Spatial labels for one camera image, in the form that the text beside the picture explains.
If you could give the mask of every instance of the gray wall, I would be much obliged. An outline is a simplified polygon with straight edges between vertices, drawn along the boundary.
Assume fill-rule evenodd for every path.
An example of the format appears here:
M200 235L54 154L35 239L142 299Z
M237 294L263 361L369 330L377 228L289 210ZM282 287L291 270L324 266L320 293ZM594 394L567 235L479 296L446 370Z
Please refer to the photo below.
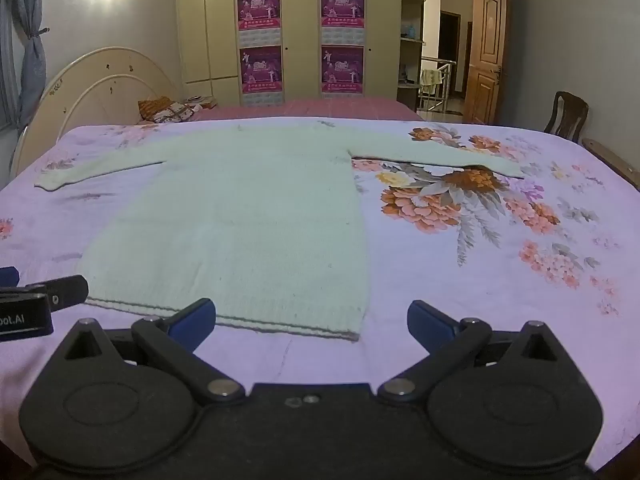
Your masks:
M588 102L583 136L640 168L640 0L513 0L500 123L542 130L556 91Z

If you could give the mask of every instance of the sweater sleeve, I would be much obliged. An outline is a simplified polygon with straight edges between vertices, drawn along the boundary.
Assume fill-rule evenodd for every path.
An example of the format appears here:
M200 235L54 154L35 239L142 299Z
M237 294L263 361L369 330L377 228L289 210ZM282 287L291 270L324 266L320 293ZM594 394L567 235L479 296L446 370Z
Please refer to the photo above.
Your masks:
M161 164L170 158L174 143L175 139L168 139L135 148L116 150L68 170L47 171L34 185L46 191L55 191L68 184L76 184L94 176Z
M505 176L524 177L520 167L510 160L444 146L433 140L416 141L393 134L346 128L340 128L339 131L335 131L335 134L354 158L378 158L393 162L412 162L452 168L484 166Z

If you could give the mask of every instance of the white sweater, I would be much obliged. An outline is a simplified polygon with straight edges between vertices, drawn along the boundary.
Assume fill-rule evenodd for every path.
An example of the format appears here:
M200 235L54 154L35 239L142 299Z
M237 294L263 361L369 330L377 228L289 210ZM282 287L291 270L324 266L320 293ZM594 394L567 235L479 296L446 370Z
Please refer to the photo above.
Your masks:
M351 157L522 176L496 156L318 124L202 131L51 171L36 186L163 163L84 253L90 303L170 315L211 298L220 324L357 339L369 280Z

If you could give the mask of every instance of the open door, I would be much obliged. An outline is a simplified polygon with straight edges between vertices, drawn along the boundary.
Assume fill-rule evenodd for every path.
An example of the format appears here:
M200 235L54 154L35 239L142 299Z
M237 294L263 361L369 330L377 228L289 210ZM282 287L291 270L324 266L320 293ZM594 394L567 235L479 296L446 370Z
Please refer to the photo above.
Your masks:
M508 0L474 0L465 123L494 124L507 40Z

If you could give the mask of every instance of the purple bed sheet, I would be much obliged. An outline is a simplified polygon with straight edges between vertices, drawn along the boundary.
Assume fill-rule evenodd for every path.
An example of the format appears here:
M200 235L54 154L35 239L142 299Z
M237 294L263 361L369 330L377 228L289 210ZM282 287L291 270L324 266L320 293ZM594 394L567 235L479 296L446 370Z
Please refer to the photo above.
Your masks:
M331 118L78 128L0 192L0 267L17 267L22 284L74 273L88 244L158 168L93 178L54 193L33 187L44 171L203 128L214 135L235 124L309 121L503 156L519 163L527 177L355 160L371 276L360 340L218 327L196 351L199 357L247 389L256 382L364 382L377 388L426 355L406 328L413 300L425 300L455 319L480 317L496 330L517 330L540 319L568 349L603 405L604 427L590 465L599 468L640 432L640 194L580 146L547 134ZM27 460L18 409L68 329L81 317L95 317L105 328L126 327L136 319L87 305L53 317L53 335L2 345L0 438Z

